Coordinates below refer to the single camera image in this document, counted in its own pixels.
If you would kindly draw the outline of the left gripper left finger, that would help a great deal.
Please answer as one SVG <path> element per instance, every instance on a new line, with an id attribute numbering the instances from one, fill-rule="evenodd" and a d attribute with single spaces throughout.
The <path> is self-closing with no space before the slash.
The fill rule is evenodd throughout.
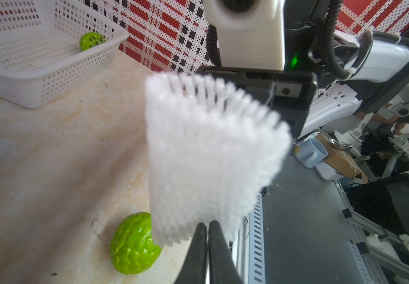
<path id="1" fill-rule="evenodd" d="M 205 284 L 208 258 L 208 230 L 199 223 L 175 284 Z"/>

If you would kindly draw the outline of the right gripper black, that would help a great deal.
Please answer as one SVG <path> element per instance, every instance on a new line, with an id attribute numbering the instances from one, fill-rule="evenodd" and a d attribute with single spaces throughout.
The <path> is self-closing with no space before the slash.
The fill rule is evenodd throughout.
<path id="1" fill-rule="evenodd" d="M 300 137 L 318 86 L 316 74 L 304 71 L 201 66 L 196 73 L 232 82 L 262 105 L 279 112 L 290 125 L 293 138 Z"/>

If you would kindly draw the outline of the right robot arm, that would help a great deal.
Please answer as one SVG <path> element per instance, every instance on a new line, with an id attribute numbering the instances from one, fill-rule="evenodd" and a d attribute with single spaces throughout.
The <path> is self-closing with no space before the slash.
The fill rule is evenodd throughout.
<path id="1" fill-rule="evenodd" d="M 293 138 L 379 110 L 409 83 L 409 39 L 336 29 L 342 1 L 205 1 L 198 73 L 216 80 L 212 111 L 259 124 L 285 121 Z"/>

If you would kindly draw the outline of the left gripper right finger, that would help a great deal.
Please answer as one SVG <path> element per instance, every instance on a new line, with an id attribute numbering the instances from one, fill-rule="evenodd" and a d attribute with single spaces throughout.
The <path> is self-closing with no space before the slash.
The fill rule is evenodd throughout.
<path id="1" fill-rule="evenodd" d="M 209 224 L 209 268 L 211 284 L 243 284 L 232 261 L 232 255 L 220 224 Z"/>

